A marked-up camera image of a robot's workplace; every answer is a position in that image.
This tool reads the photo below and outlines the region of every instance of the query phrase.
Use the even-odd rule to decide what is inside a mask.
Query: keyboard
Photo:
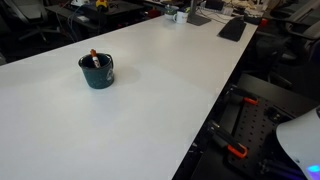
[[[246,25],[241,18],[233,18],[222,28],[219,36],[232,41],[239,41]]]

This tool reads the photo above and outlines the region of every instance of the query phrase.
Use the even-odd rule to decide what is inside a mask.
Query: pen holder cup
[[[96,68],[91,55],[83,56],[79,60],[84,77],[93,89],[103,89],[110,86],[114,81],[113,60],[109,54],[97,53],[100,68]]]

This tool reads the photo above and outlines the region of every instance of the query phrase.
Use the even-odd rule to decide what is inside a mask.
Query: white table
[[[223,26],[162,16],[1,66],[0,179],[171,179],[256,30]],[[91,48],[114,58],[107,89],[78,67]]]

